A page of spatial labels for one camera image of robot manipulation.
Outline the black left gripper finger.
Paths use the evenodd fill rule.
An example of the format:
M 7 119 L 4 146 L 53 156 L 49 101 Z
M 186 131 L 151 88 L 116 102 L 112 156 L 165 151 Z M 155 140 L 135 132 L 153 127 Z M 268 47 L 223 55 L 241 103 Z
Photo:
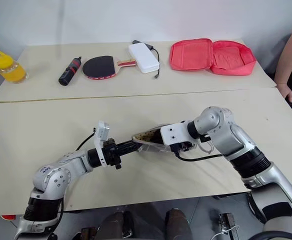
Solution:
M 136 152 L 141 146 L 140 145 L 126 145 L 118 147 L 118 155 L 124 156 L 133 152 Z
M 133 140 L 128 140 L 116 145 L 117 151 L 136 151 L 137 143 Z

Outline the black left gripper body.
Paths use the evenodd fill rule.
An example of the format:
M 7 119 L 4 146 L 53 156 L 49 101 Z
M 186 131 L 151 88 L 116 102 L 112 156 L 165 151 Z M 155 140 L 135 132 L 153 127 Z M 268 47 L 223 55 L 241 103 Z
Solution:
M 119 148 L 113 138 L 103 142 L 103 156 L 108 166 L 114 166 L 117 170 L 122 168 L 122 161 L 118 153 Z

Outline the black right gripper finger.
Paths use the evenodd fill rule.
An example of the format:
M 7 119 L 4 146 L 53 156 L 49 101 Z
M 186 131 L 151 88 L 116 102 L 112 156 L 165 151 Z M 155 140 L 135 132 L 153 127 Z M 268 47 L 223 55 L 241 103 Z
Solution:
M 160 129 L 154 129 L 150 131 L 149 141 L 154 144 L 159 144 L 159 145 L 164 144 Z

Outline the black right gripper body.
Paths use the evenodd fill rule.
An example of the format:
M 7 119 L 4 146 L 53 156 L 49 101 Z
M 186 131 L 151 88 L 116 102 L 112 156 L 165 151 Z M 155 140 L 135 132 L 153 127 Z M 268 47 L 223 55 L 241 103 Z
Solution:
M 170 150 L 175 154 L 175 156 L 179 156 L 180 153 L 187 152 L 190 150 L 193 150 L 197 147 L 196 144 L 193 144 L 191 142 L 180 142 L 180 143 L 174 143 L 170 145 Z

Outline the person's bare hand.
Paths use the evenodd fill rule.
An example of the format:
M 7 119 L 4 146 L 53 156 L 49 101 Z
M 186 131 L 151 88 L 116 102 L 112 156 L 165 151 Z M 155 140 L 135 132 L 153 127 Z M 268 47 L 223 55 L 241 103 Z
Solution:
M 284 99 L 292 103 L 292 90 L 288 87 L 287 83 L 277 83 L 277 89 Z

